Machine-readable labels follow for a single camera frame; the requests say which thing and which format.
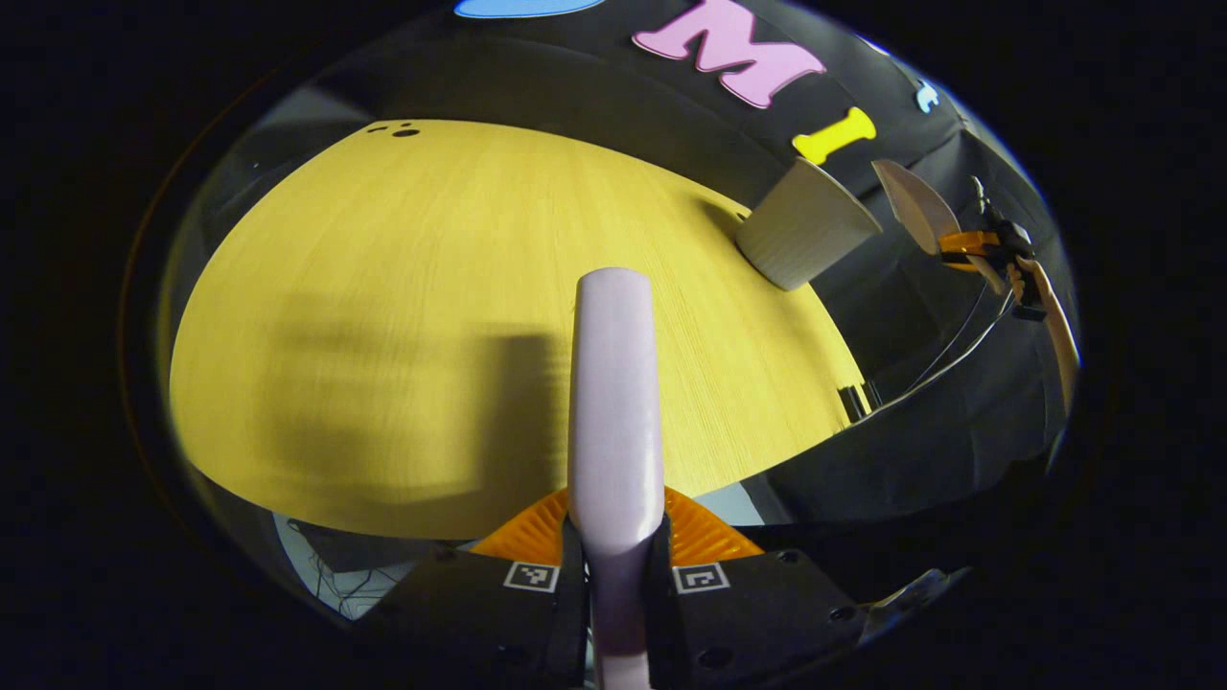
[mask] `black backdrop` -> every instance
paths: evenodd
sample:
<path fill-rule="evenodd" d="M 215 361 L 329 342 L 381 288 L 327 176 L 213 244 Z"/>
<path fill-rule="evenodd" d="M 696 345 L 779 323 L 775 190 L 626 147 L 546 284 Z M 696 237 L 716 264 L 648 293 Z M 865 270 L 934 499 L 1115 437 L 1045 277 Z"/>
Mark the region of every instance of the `black backdrop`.
<path fill-rule="evenodd" d="M 1189 34 L 1172 42 L 1171 53 L 1156 52 L 1173 36 L 1164 33 L 1175 23 L 1166 12 L 1134 25 L 1067 2 L 994 7 L 995 18 L 958 2 L 891 17 L 863 2 L 834 1 L 825 10 L 940 75 L 1014 146 L 1061 226 L 1082 228 L 1067 233 L 1066 243 L 1075 269 L 1085 271 L 1079 285 L 1087 334 L 1085 386 L 1064 444 L 1071 462 L 1058 465 L 1048 502 L 1032 506 L 1042 511 L 1020 513 L 1048 518 L 978 535 L 982 552 L 1026 554 L 1011 564 L 1026 566 L 991 570 L 991 578 L 956 591 L 839 670 L 861 684 L 969 679 L 1033 686 L 1129 678 L 1167 685 L 1207 678 L 1209 616 L 1190 605 L 1188 586 L 1207 581 L 1209 572 L 1172 560 L 1178 538 L 1204 538 L 1207 528 L 1150 507 L 1207 506 L 1207 481 L 1193 458 L 1209 426 L 1189 411 L 1204 404 L 1205 387 L 1180 378 L 1174 366 L 1139 374 L 1157 363 L 1147 357 L 1155 340 L 1145 333 L 1180 323 L 1188 312 L 1164 308 L 1134 279 L 1145 268 L 1195 290 L 1196 275 L 1212 274 L 1182 269 L 1204 264 L 1168 249 L 1190 237 L 1169 222 L 1171 214 L 1147 217 L 1145 207 L 1123 205 L 1153 195 L 1142 176 L 1109 182 L 1110 171 L 1147 156 L 1194 160 L 1182 156 L 1189 149 L 1160 146 L 1158 138 L 1184 126 L 1182 117 L 1206 122 L 1196 102 L 1182 106 L 1185 99 L 1174 97 L 1204 90 L 1185 88 L 1196 85 L 1173 69 L 1205 49 Z M 114 334 L 135 227 L 196 133 L 296 50 L 321 37 L 373 37 L 404 11 L 388 4 L 358 14 L 307 1 L 216 2 L 184 14 L 98 4 L 44 6 L 13 22 L 10 149 L 18 166 L 10 189 L 18 223 L 6 252 L 5 306 L 16 432 L 6 468 L 18 513 L 10 523 L 13 629 L 28 646 L 13 664 L 21 685 L 360 681 L 363 670 L 347 658 L 344 638 L 317 614 L 250 568 L 216 568 L 227 554 L 201 549 L 160 502 L 119 404 Z M 1155 98 L 1136 98 L 1139 81 L 1171 96 L 1160 99 L 1162 110 L 1130 117 L 1126 108 L 1147 101 L 1155 107 Z M 1145 126 L 1134 124 L 1140 119 Z M 1164 242 L 1146 242 L 1145 222 L 1161 220 L 1171 228 Z M 1180 411 L 1144 408 L 1168 399 L 1182 400 Z M 1147 422 L 1183 442 L 1147 444 L 1137 432 Z M 1150 460 L 1137 468 L 1158 460 L 1167 471 L 1126 474 L 1120 465 L 1137 455 Z M 998 510 L 1007 503 L 1004 496 L 990 497 Z M 940 560 L 935 554 L 952 548 L 942 529 L 951 514 L 887 524 L 827 546 L 839 556 L 840 577 L 871 580 L 893 554 Z M 1139 572 L 1139 564 L 1153 570 Z M 1160 567 L 1163 577 L 1151 577 Z M 1179 658 L 1163 653 L 1174 645 Z"/>
<path fill-rule="evenodd" d="M 730 97 L 715 75 L 694 69 L 693 58 L 665 61 L 629 41 L 636 27 L 655 28 L 683 12 L 686 0 L 620 0 L 531 21 L 459 18 L 444 5 L 399 26 L 313 82 L 312 92 L 335 104 L 330 119 L 277 120 L 256 125 L 233 146 L 216 136 L 196 146 L 199 155 L 187 168 L 221 158 L 218 172 L 190 201 L 184 190 L 195 179 L 190 172 L 178 174 L 140 242 L 137 275 L 161 268 L 166 238 L 178 232 L 185 247 L 169 269 L 169 318 L 148 328 L 172 343 L 205 262 L 243 214 L 297 166 L 374 119 L 472 119 L 553 131 L 663 166 L 755 206 L 796 156 L 791 138 L 838 120 L 855 104 L 874 119 L 879 136 L 833 152 L 823 167 L 866 203 L 885 232 L 812 287 L 880 395 L 899 395 L 930 362 L 939 368 L 957 356 L 996 304 L 978 297 L 979 276 L 944 268 L 899 226 L 869 165 L 877 157 L 902 162 L 936 185 L 967 230 L 983 227 L 969 182 L 978 176 L 999 209 L 1029 232 L 1075 336 L 1081 334 L 1072 276 L 1040 194 L 963 130 L 948 97 L 923 113 L 913 99 L 917 80 L 853 33 L 788 5 L 747 6 L 757 14 L 756 39 L 796 42 L 827 65 L 826 74 L 806 75 L 778 92 L 766 110 Z M 193 222 L 180 222 L 184 209 Z M 130 319 L 140 322 L 155 292 L 136 281 L 129 295 Z M 972 304 L 979 308 L 968 317 Z M 960 346 L 935 361 L 968 318 Z M 142 325 L 131 333 L 136 345 L 147 338 Z M 168 356 L 169 347 L 157 352 Z M 140 351 L 129 357 L 134 371 L 150 360 Z M 164 381 L 158 384 L 166 389 Z M 1009 319 L 923 395 L 746 487 L 772 522 L 908 514 L 990 487 L 1011 463 L 1039 454 L 1063 426 L 1061 408 L 1044 329 Z M 145 420 L 150 424 L 160 420 Z M 169 462 L 162 455 L 169 453 L 151 459 Z M 785 511 L 772 514 L 766 506 Z"/>

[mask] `white paper cup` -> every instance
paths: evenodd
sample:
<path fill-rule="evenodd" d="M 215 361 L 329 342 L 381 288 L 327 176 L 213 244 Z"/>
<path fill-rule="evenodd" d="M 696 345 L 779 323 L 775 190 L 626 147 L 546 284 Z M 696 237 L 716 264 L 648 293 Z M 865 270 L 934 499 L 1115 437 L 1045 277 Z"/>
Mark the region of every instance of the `white paper cup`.
<path fill-rule="evenodd" d="M 736 243 L 767 280 L 795 290 L 881 232 L 852 193 L 798 157 L 737 230 Z"/>

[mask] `wood grain surface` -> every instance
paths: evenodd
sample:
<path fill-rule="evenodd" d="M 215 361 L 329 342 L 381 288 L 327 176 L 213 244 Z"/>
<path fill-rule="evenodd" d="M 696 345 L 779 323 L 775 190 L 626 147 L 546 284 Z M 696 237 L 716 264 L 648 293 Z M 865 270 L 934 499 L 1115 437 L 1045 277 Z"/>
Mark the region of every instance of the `wood grain surface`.
<path fill-rule="evenodd" d="M 653 284 L 666 484 L 694 496 L 755 474 L 848 426 L 837 389 L 864 379 L 814 292 L 741 257 L 737 212 L 552 134 L 362 128 L 210 259 L 171 368 L 183 449 L 302 521 L 488 534 L 564 485 L 575 282 L 625 266 Z"/>

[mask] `black fabric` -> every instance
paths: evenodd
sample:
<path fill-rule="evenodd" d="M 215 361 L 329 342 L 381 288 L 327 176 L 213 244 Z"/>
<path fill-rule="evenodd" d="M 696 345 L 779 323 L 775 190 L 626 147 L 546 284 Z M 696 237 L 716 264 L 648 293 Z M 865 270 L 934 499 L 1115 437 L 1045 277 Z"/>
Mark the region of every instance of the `black fabric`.
<path fill-rule="evenodd" d="M 416 561 L 428 556 L 437 543 L 431 539 L 356 534 L 297 519 L 290 521 L 290 524 L 307 539 L 319 560 L 333 572 L 358 572 Z"/>
<path fill-rule="evenodd" d="M 444 118 L 551 131 L 621 151 L 756 205 L 798 155 L 796 135 L 865 110 L 877 139 L 834 152 L 825 169 L 854 194 L 876 184 L 874 157 L 910 163 L 953 135 L 948 106 L 925 114 L 915 85 L 886 56 L 812 14 L 769 2 L 753 41 L 796 42 L 827 68 L 757 109 L 691 56 L 667 60 L 631 42 L 691 9 L 685 0 L 602 2 L 573 15 L 475 22 L 448 11 L 405 25 L 328 70 L 325 91 L 378 118 Z"/>
<path fill-rule="evenodd" d="M 910 626 L 858 651 L 849 657 L 855 672 L 810 686 L 1162 688 L 1212 678 L 1207 670 L 1221 668 L 1215 665 L 1221 654 L 1207 635 L 1216 619 L 1205 604 L 1212 599 L 1201 594 L 1214 591 L 1206 557 L 1214 549 L 1205 546 L 1215 543 L 1214 521 L 1206 508 L 1220 505 L 1211 500 L 1216 484 L 1209 468 L 1221 464 L 1209 462 L 1212 446 L 1199 442 L 1214 438 L 1214 415 L 1185 410 L 1212 409 L 1214 387 L 1190 381 L 1194 372 L 1205 377 L 1205 365 L 1173 370 L 1171 352 L 1179 349 L 1173 340 L 1188 333 L 1182 328 L 1206 323 L 1194 318 L 1191 309 L 1201 303 L 1188 293 L 1214 275 L 1200 270 L 1198 258 L 1217 253 L 1199 253 L 1193 244 L 1206 235 L 1205 225 L 1171 219 L 1173 209 L 1195 212 L 1214 201 L 1185 188 L 1173 194 L 1179 204 L 1161 204 L 1153 182 L 1173 163 L 1199 169 L 1201 161 L 1187 152 L 1210 152 L 1209 99 L 1188 95 L 1214 83 L 1198 79 L 1196 65 L 1215 64 L 1216 53 L 1210 32 L 1199 42 L 1196 29 L 1215 22 L 1193 21 L 1167 5 L 1104 12 L 1102 5 L 1077 2 L 998 4 L 985 12 L 940 2 L 904 16 L 866 2 L 822 7 L 859 27 L 881 27 L 885 39 L 909 47 L 971 104 L 996 115 L 989 122 L 1000 122 L 1000 134 L 1026 153 L 1037 182 L 1052 185 L 1042 189 L 1052 195 L 1086 280 L 1079 287 L 1092 351 L 1088 399 L 1075 410 L 1056 465 L 1070 470 L 1061 486 L 1077 502 L 1059 506 L 1059 529 L 1023 539 L 1014 511 L 991 521 L 1007 528 L 998 532 L 984 529 L 990 521 L 975 510 L 948 521 L 891 523 L 877 538 L 849 533 L 829 552 L 856 572 L 837 572 L 827 557 L 818 562 L 850 593 L 863 577 L 881 577 L 864 588 L 864 600 L 924 568 L 966 565 L 962 557 L 937 557 L 952 538 L 968 537 L 971 549 L 999 545 L 1012 560 L 988 577 L 968 578 L 968 587 Z M 247 559 L 210 540 L 199 527 L 209 523 L 199 521 L 189 524 L 211 545 L 209 555 L 189 545 L 134 457 L 114 371 L 124 260 L 177 156 L 231 98 L 321 32 L 366 28 L 367 9 L 223 0 L 200 4 L 190 15 L 172 4 L 144 5 L 140 17 L 96 10 L 22 5 L 13 31 L 28 48 L 23 53 L 56 58 L 32 58 L 12 70 L 13 92 L 22 98 L 12 128 L 20 134 L 11 160 L 21 171 L 13 185 L 16 244 L 6 271 L 15 286 L 7 344 L 17 387 L 7 468 L 16 471 L 9 486 L 25 516 L 15 521 L 10 551 L 20 564 L 10 568 L 13 591 L 21 593 L 12 685 L 448 686 L 447 679 L 404 672 L 374 683 L 341 631 L 283 589 L 247 577 L 253 588 L 247 595 L 221 576 L 212 561 L 238 567 Z M 38 14 L 25 17 L 29 11 Z M 1139 83 L 1155 92 L 1139 98 Z M 1059 107 L 1045 107 L 1053 104 Z M 1144 120 L 1151 136 L 1139 138 Z M 1087 180 L 1093 184 L 1080 190 Z M 1071 222 L 1080 215 L 1093 222 Z M 1147 227 L 1164 227 L 1173 249 L 1139 243 Z M 1184 295 L 1157 290 L 1162 279 L 1125 275 L 1142 266 Z M 1171 324 L 1139 314 L 1168 317 Z M 1179 323 L 1182 317 L 1189 318 Z M 1211 343 L 1207 336 L 1177 360 L 1212 361 L 1202 351 Z M 1163 374 L 1139 376 L 1147 367 Z M 1050 484 L 1025 494 L 1050 496 Z M 991 501 L 983 507 L 1002 503 L 985 497 Z M 1200 557 L 1188 557 L 1185 544 L 1196 544 Z M 903 561 L 909 565 L 890 571 Z M 888 571 L 891 577 L 881 576 Z M 945 600 L 951 605 L 942 610 Z"/>
<path fill-rule="evenodd" d="M 1038 192 L 967 133 L 912 171 L 947 199 L 964 230 L 983 225 L 969 176 L 980 178 L 1001 212 L 1028 231 L 1077 338 L 1069 266 Z M 865 203 L 883 235 L 812 285 L 863 373 L 891 400 L 955 335 L 983 279 L 944 266 L 917 247 L 881 189 Z M 1002 298 L 985 295 L 960 344 L 934 371 L 966 351 Z M 1011 463 L 1052 443 L 1063 424 L 1060 378 L 1045 327 L 1006 316 L 971 356 L 928 388 L 762 476 L 793 519 L 886 519 L 993 486 Z"/>
<path fill-rule="evenodd" d="M 886 521 L 739 527 L 764 551 L 800 549 L 858 602 L 879 600 L 931 567 L 950 573 L 990 567 L 1001 537 L 1033 519 L 1045 487 L 1045 458 L 1010 465 L 991 489 Z"/>
<path fill-rule="evenodd" d="M 196 491 L 196 496 L 209 508 L 232 545 L 238 546 L 265 575 L 280 582 L 297 600 L 323 614 L 337 625 L 346 625 L 337 611 L 330 609 L 302 587 L 294 565 L 290 561 L 274 514 L 221 487 L 196 468 L 184 463 L 183 473 Z"/>
<path fill-rule="evenodd" d="M 778 91 L 768 109 L 731 96 L 718 72 L 697 71 L 697 41 L 683 60 L 663 59 L 631 42 L 633 33 L 659 29 L 692 7 L 686 0 L 625 0 L 574 15 L 509 22 L 466 21 L 440 7 L 325 70 L 314 87 L 369 119 L 487 122 L 601 145 L 747 206 L 756 205 L 788 169 L 796 156 L 795 135 L 816 131 L 842 119 L 852 106 L 860 107 L 875 122 L 877 138 L 833 152 L 823 169 L 863 199 L 885 232 L 812 286 L 886 400 L 934 362 L 963 324 L 983 280 L 942 266 L 915 247 L 894 221 L 870 161 L 885 157 L 909 166 L 950 201 L 968 230 L 979 222 L 969 182 L 978 174 L 1002 212 L 1032 233 L 1058 295 L 1072 304 L 1067 266 L 1053 242 L 1055 226 L 1043 200 L 962 130 L 948 99 L 925 114 L 913 101 L 917 80 L 854 34 L 783 4 L 745 5 L 758 17 L 755 42 L 795 42 L 827 68 L 826 74 L 805 75 Z M 232 149 L 198 201 L 193 231 L 199 237 L 185 241 L 183 265 L 172 268 L 179 276 L 174 320 L 207 257 L 242 215 L 285 176 L 361 124 L 357 119 L 274 124 L 258 128 Z M 979 304 L 964 343 L 983 330 L 995 306 L 990 298 Z M 1055 365 L 1044 350 L 1045 335 L 1042 329 L 1018 330 L 1016 324 L 1002 330 L 1021 339 L 1022 359 L 1005 361 L 1005 349 L 999 347 L 1001 361 L 961 365 L 974 370 L 967 374 L 973 389 L 964 392 L 961 386 L 967 382 L 947 377 L 928 392 L 942 415 L 930 420 L 915 411 L 892 413 L 867 422 L 881 437 L 899 433 L 901 440 L 915 437 L 912 447 L 925 442 L 941 447 L 944 459 L 885 452 L 880 460 L 843 469 L 843 459 L 823 459 L 869 452 L 855 447 L 866 433 L 858 427 L 848 438 L 832 440 L 768 475 L 775 479 L 766 484 L 782 491 L 775 502 L 788 506 L 782 514 L 795 510 L 798 516 L 825 519 L 876 519 L 919 510 L 985 486 L 1010 458 L 1050 440 L 1058 427 L 1049 417 L 1059 408 L 1059 387 L 1052 386 Z M 952 347 L 935 368 L 960 351 Z M 1044 384 L 1028 388 L 1027 377 L 1037 371 L 1047 377 Z M 973 420 L 982 421 L 975 426 Z M 869 468 L 877 468 L 876 474 Z M 820 496 L 806 486 L 831 473 L 842 478 L 844 502 L 807 505 Z M 787 481 L 779 479 L 785 476 Z"/>

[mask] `blue foam shape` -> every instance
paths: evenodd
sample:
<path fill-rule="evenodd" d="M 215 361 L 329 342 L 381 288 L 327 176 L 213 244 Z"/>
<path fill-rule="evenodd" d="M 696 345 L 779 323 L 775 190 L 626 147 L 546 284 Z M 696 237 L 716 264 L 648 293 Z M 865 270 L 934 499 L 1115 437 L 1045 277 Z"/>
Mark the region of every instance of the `blue foam shape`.
<path fill-rule="evenodd" d="M 920 107 L 925 113 L 933 110 L 933 107 L 937 104 L 937 90 L 929 86 L 929 82 L 920 82 L 920 91 L 917 91 L 917 106 Z"/>
<path fill-rule="evenodd" d="M 605 0 L 464 0 L 455 12 L 470 20 L 523 20 L 567 15 L 595 7 Z"/>

